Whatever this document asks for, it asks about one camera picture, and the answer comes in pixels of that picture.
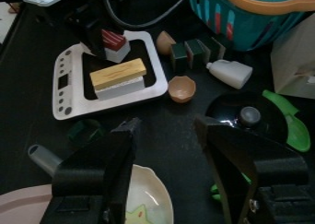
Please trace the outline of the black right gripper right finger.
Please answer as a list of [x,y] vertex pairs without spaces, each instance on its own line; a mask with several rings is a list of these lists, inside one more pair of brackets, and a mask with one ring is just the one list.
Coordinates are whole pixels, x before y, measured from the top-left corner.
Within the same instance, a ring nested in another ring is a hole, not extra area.
[[315,224],[315,194],[299,153],[213,118],[194,119],[226,224]]

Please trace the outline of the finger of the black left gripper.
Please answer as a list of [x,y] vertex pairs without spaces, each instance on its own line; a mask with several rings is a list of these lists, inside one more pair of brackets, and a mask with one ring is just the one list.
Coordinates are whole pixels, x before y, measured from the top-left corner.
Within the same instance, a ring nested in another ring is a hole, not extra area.
[[96,18],[85,20],[86,43],[90,52],[100,58],[105,59],[105,52],[102,47],[101,23]]

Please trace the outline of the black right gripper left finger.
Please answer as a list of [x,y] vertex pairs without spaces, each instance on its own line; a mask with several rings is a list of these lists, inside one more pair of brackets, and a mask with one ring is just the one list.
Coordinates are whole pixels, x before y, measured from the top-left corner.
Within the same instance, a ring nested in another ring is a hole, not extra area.
[[38,224],[124,224],[138,124],[122,122],[60,163]]

